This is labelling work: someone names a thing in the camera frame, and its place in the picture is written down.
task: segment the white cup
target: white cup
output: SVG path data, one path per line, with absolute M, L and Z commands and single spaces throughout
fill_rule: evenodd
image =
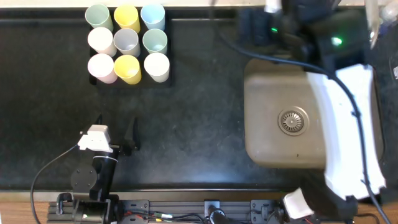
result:
M 161 4 L 149 4 L 141 9 L 141 18 L 148 29 L 164 30 L 165 11 Z
M 86 21 L 93 27 L 105 27 L 113 31 L 113 23 L 109 9 L 102 4 L 90 6 L 85 13 Z
M 88 44 L 100 54 L 113 57 L 118 51 L 113 44 L 113 34 L 105 27 L 93 29 L 87 38 Z
M 110 84 L 118 79 L 113 70 L 113 59 L 106 54 L 96 54 L 88 61 L 88 71 L 97 79 Z
M 142 43 L 150 54 L 167 53 L 167 35 L 160 29 L 148 30 L 142 38 Z
M 166 55 L 153 53 L 148 55 L 144 61 L 145 71 L 158 83 L 169 78 L 170 62 Z
M 138 34 L 132 29 L 125 28 L 117 31 L 113 37 L 113 43 L 124 55 L 138 57 L 141 53 Z

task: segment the sink drain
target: sink drain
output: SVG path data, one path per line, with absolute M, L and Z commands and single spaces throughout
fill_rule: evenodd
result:
M 291 136 L 302 134 L 308 126 L 308 116 L 303 109 L 292 107 L 280 112 L 278 124 L 280 129 Z

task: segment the cup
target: cup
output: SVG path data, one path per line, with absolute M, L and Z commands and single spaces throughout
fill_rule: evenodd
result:
M 169 78 L 170 62 L 166 55 L 153 53 L 144 61 L 145 71 L 156 81 L 162 83 Z
M 132 29 L 121 29 L 117 31 L 114 35 L 113 43 L 124 55 L 138 57 L 141 53 L 138 34 Z
M 142 38 L 142 43 L 150 54 L 167 53 L 167 36 L 160 29 L 148 30 Z
M 90 58 L 87 68 L 90 74 L 104 83 L 110 84 L 118 79 L 113 70 L 113 59 L 106 54 L 96 54 Z
M 86 10 L 86 21 L 93 27 L 105 27 L 113 31 L 113 23 L 109 9 L 102 4 L 95 4 Z
M 131 55 L 122 55 L 114 62 L 114 72 L 126 83 L 133 85 L 141 81 L 138 60 Z
M 118 51 L 113 44 L 113 34 L 105 27 L 93 29 L 87 38 L 88 44 L 100 54 L 113 57 Z
M 139 25 L 138 11 L 132 4 L 123 4 L 117 7 L 113 17 L 120 28 L 130 28 L 139 33 L 141 27 Z
M 161 4 L 149 4 L 141 9 L 141 18 L 148 29 L 164 30 L 165 11 Z

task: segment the green light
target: green light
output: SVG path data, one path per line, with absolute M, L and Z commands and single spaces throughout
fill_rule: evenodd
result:
M 343 43 L 343 40 L 341 40 L 341 39 L 338 38 L 338 37 L 332 37 L 332 38 L 331 38 L 331 43 L 332 43 L 334 46 L 340 46 L 340 45 Z

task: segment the sink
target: sink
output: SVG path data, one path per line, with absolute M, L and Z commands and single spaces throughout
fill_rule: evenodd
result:
M 384 146 L 375 88 L 371 94 L 374 139 L 380 159 Z M 271 168 L 325 168 L 322 124 L 317 100 L 301 67 L 258 59 L 246 65 L 245 143 L 255 163 Z

